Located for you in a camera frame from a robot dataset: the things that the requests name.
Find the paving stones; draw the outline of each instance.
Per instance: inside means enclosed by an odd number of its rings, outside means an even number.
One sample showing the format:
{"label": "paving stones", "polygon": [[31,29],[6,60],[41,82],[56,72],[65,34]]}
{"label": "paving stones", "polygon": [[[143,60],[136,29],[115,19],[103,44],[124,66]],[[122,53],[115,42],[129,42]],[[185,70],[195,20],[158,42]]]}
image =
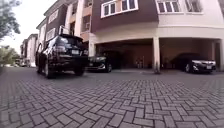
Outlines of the paving stones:
{"label": "paving stones", "polygon": [[0,76],[0,126],[221,128],[223,77],[91,73],[46,80],[12,68]]}

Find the pillar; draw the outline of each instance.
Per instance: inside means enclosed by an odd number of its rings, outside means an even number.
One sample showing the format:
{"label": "pillar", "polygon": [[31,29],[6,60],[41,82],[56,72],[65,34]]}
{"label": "pillar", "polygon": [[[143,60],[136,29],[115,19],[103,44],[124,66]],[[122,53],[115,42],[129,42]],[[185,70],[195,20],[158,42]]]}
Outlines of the pillar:
{"label": "pillar", "polygon": [[216,42],[212,42],[211,44],[211,59],[215,60],[215,44]]}
{"label": "pillar", "polygon": [[89,56],[96,55],[96,43],[99,42],[97,36],[93,33],[89,33]]}
{"label": "pillar", "polygon": [[153,37],[153,69],[160,70],[160,46],[158,37]]}
{"label": "pillar", "polygon": [[220,70],[224,71],[224,39],[220,40]]}
{"label": "pillar", "polygon": [[70,30],[70,18],[72,16],[73,4],[70,4],[67,9],[66,19],[65,19],[65,28],[68,30],[64,30],[63,33],[69,34]]}
{"label": "pillar", "polygon": [[76,22],[75,22],[75,36],[81,36],[82,32],[82,14],[84,9],[85,0],[78,1],[78,7],[76,12]]}

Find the garage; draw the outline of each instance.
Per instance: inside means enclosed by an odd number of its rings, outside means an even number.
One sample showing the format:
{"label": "garage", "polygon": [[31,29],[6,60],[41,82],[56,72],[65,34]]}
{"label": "garage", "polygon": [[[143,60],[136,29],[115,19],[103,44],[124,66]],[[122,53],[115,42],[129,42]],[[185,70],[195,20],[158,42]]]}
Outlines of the garage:
{"label": "garage", "polygon": [[219,60],[219,46],[215,39],[197,38],[161,38],[160,39],[160,60],[164,69],[174,68],[171,61],[181,53],[197,53],[208,60]]}
{"label": "garage", "polygon": [[152,39],[125,40],[96,45],[96,53],[116,51],[121,56],[121,68],[152,68]]}

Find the residential building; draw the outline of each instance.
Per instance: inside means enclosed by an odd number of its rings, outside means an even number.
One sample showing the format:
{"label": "residential building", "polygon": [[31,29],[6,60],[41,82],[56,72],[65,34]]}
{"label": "residential building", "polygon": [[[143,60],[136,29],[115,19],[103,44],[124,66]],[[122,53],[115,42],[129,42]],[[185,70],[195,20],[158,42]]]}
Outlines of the residential building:
{"label": "residential building", "polygon": [[37,45],[38,34],[31,34],[27,38],[27,56],[26,60],[29,61],[31,67],[35,67],[35,54]]}
{"label": "residential building", "polygon": [[114,50],[121,53],[124,67],[133,68],[141,61],[143,68],[155,68],[180,53],[193,52],[216,60],[224,70],[224,19],[219,0],[60,2],[45,15],[67,6],[63,23],[70,32],[63,32],[82,37],[89,56]]}
{"label": "residential building", "polygon": [[27,44],[28,44],[27,39],[24,39],[20,46],[21,58],[23,59],[27,57]]}
{"label": "residential building", "polygon": [[36,27],[39,30],[38,44],[41,43],[45,47],[49,40],[62,33],[60,28],[65,26],[68,3],[72,1],[57,0],[44,13],[44,20]]}

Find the tree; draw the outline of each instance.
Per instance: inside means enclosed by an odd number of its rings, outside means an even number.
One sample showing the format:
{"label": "tree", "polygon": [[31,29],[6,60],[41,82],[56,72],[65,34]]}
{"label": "tree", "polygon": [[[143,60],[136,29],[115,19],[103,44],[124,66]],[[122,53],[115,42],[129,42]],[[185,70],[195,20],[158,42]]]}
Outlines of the tree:
{"label": "tree", "polygon": [[0,62],[4,62],[4,64],[13,64],[14,61],[19,58],[19,54],[14,48],[10,48],[9,46],[0,48]]}
{"label": "tree", "polygon": [[0,41],[12,32],[20,34],[19,24],[12,12],[12,8],[20,5],[17,0],[0,0]]}

